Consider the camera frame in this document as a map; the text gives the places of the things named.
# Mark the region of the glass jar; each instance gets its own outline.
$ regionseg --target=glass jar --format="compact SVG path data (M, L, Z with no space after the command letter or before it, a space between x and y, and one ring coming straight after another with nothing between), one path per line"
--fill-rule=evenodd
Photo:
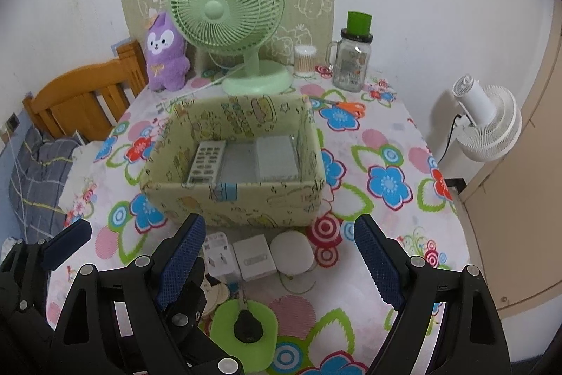
M334 86L359 92L363 89L367 75L367 66L371 57L373 35L356 36L342 29L342 40L330 42L326 50L326 62L333 73ZM335 63L331 63L332 47L337 45Z

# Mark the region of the gray blanket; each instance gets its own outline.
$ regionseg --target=gray blanket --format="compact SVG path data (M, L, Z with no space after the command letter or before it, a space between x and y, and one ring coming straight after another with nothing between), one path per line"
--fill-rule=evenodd
M49 240L64 228L57 207L70 167L75 139L53 140L32 126L25 135L9 184L9 200L27 243Z

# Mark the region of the floral tablecloth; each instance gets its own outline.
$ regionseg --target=floral tablecloth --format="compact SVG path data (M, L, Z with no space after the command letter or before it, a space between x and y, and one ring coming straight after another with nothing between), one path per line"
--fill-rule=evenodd
M220 86L192 93L220 75L205 72L175 93L144 89L114 127L67 218L89 220L93 234L52 274L52 326L83 264L122 267L175 233L178 227L141 194L139 177L173 104L223 94ZM327 179L318 218L306 228L316 267L298 277L279 274L246 285L248 297L267 304L279 319L270 375L361 375L381 347L396 313L381 300L353 241L359 215L372 215L388 237L432 266L459 270L469 262L445 180L392 87L371 74L364 91L352 94L335 89L330 78L327 68L318 67L312 77L295 78L289 90L338 102L313 100ZM425 373L442 313L436 304L413 373ZM211 321L212 316L203 322L206 331Z

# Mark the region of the white fan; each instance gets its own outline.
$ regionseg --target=white fan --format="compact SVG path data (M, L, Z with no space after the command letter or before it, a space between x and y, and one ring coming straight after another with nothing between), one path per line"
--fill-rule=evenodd
M457 80L452 92L468 117L457 136L463 153L477 162L493 161L507 154L523 125L513 94L502 86L482 88L469 74Z

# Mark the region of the cardboard box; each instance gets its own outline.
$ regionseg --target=cardboard box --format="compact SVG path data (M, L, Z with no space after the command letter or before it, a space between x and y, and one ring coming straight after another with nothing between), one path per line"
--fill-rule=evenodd
M202 140L296 139L300 181L187 184ZM298 94L183 101L174 107L141 174L148 200L178 223L190 213L209 225L306 226L320 207L326 178L312 108Z

